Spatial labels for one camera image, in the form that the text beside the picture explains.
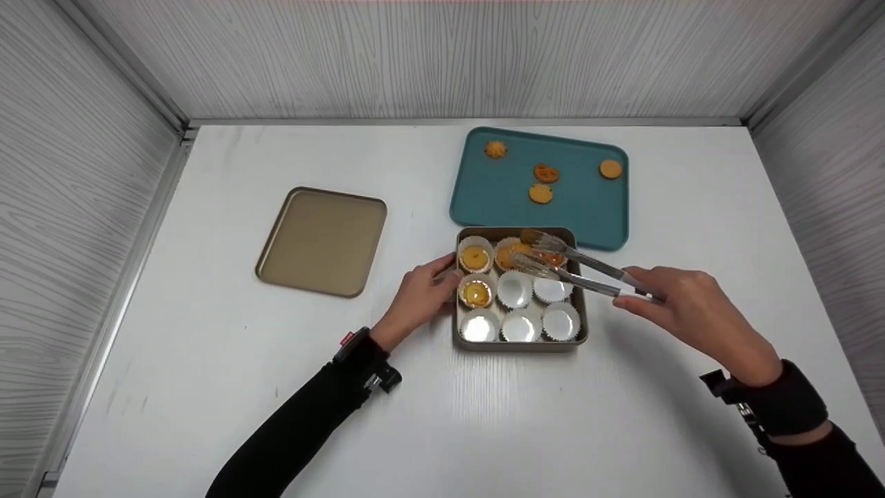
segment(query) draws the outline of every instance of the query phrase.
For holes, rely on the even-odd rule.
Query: baking tray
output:
[[[255,274],[268,284],[356,297],[366,287],[386,218],[380,199],[296,187],[282,204]]]
[[[458,237],[455,240],[455,247],[457,248],[462,240],[472,235],[485,237],[492,243],[492,245],[495,245],[503,238],[519,237],[519,232],[523,228],[534,228],[535,230],[547,232],[565,240],[567,244],[574,247],[574,234],[571,230],[562,227],[470,227],[465,228],[458,233]],[[581,265],[576,261],[569,260],[569,262],[566,263],[566,268],[569,272],[574,273],[575,275],[581,274]],[[497,279],[502,274],[503,272],[499,270],[497,266],[492,265],[489,275],[495,280],[495,284],[497,284]],[[574,309],[578,311],[578,315],[581,317],[581,330],[578,332],[578,335],[574,340],[563,342],[555,342],[546,338],[536,342],[503,342],[500,340],[497,342],[469,341],[461,336],[458,331],[458,326],[461,324],[464,315],[470,311],[470,308],[465,306],[464,303],[458,299],[457,295],[455,296],[455,302],[457,302],[457,305],[455,308],[455,317],[454,320],[452,320],[451,325],[452,340],[455,344],[468,351],[497,353],[565,353],[573,351],[577,346],[583,344],[589,335],[590,323],[587,320],[587,304],[586,301],[584,301],[583,292],[577,287],[574,288],[572,295],[566,300],[566,302],[571,304]],[[533,295],[532,302],[526,309],[530,312],[537,313],[538,316],[540,316],[543,308],[544,304]],[[494,312],[499,319],[504,317],[504,314],[506,313],[504,306],[497,301],[497,298],[495,298],[495,300],[488,306],[488,309]]]
[[[486,155],[485,144],[507,146],[501,159]],[[599,163],[617,160],[623,171],[615,180],[599,174]],[[553,200],[528,198],[534,168],[546,163],[559,170],[551,183]],[[567,227],[579,245],[616,251],[629,234],[629,157],[619,147],[557,136],[498,128],[474,128],[467,134],[449,215],[462,226]]]

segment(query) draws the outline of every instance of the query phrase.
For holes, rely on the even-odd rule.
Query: metal tongs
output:
[[[620,268],[615,268],[612,265],[603,263],[600,260],[596,260],[586,254],[575,251],[572,247],[569,247],[569,245],[566,244],[566,241],[562,240],[559,237],[552,236],[539,230],[523,229],[519,234],[519,239],[522,241],[523,244],[531,246],[532,249],[535,251],[565,256],[570,260],[577,261],[580,264],[590,267],[604,275],[610,276],[611,278],[614,278],[616,280],[620,280],[624,284],[633,287],[637,294],[651,297],[654,300],[658,301],[664,300],[662,296],[654,295],[654,293],[651,292],[650,289],[648,289],[645,285],[643,285],[635,278],[631,277],[626,271]],[[603,284],[601,282],[596,282],[580,275],[569,273],[563,268],[558,268],[554,265],[551,265],[547,261],[544,261],[543,259],[531,254],[514,253],[512,255],[512,261],[515,263],[517,270],[523,273],[528,273],[532,276],[548,278],[550,280],[558,280],[560,282],[568,282],[570,284],[577,285],[582,289],[599,292],[600,294],[611,296],[613,298],[616,298],[625,292],[619,287]]]

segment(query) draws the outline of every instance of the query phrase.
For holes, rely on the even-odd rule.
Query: gray wall panel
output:
[[[0,0],[0,497],[34,470],[176,143],[48,0]]]
[[[755,141],[885,436],[885,19]]]
[[[191,118],[741,116],[854,0],[83,0]]]

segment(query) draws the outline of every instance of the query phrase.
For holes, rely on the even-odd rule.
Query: gold baking tray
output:
[[[471,235],[485,237],[489,242],[492,243],[492,245],[495,245],[503,238],[519,237],[519,233],[522,231],[523,228],[534,228],[535,230],[540,230],[551,235],[555,235],[556,237],[565,240],[566,243],[569,244],[571,247],[575,246],[574,234],[572,233],[572,231],[561,227],[469,227],[461,230],[458,233],[458,237],[455,239],[455,247],[457,248],[458,244],[462,240],[470,237]],[[568,269],[570,273],[574,273],[575,275],[581,274],[581,265],[578,264],[577,261],[569,260],[566,263],[566,269]],[[492,269],[489,271],[489,276],[491,276],[496,283],[497,279],[502,274],[503,272],[495,265],[493,265]],[[584,293],[580,288],[575,287],[572,295],[566,300],[567,303],[574,306],[574,309],[577,310],[578,315],[581,317],[581,330],[578,332],[578,335],[574,338],[574,340],[555,342],[545,338],[536,342],[505,342],[500,339],[494,342],[470,341],[461,336],[460,332],[458,331],[458,326],[461,324],[461,320],[464,318],[464,315],[470,310],[461,302],[460,299],[458,299],[458,296],[455,296],[455,302],[457,302],[457,307],[455,308],[455,319],[451,321],[452,341],[468,351],[487,351],[497,353],[564,353],[568,351],[573,351],[577,346],[580,346],[584,343],[584,341],[587,340],[588,332],[591,325],[587,319],[587,304],[584,301]],[[528,305],[527,310],[540,314],[544,306],[545,305],[540,300],[533,296],[532,302]],[[497,300],[493,301],[489,305],[489,309],[493,313],[495,313],[495,315],[497,315],[498,319],[503,318],[504,313],[506,312],[504,307]]]
[[[380,199],[296,187],[255,274],[267,284],[354,298],[366,287],[386,218]]]

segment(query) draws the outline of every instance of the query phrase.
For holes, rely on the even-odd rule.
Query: human hand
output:
[[[393,351],[409,334],[445,307],[446,299],[458,288],[464,274],[455,269],[439,279],[434,277],[454,262],[455,253],[446,254],[403,276],[387,312],[369,332],[381,349],[388,353]]]
[[[678,340],[710,356],[742,383],[761,387],[781,376],[781,359],[756,332],[716,279],[703,271],[678,268],[624,268],[663,303],[619,296],[613,304],[645,318]]]

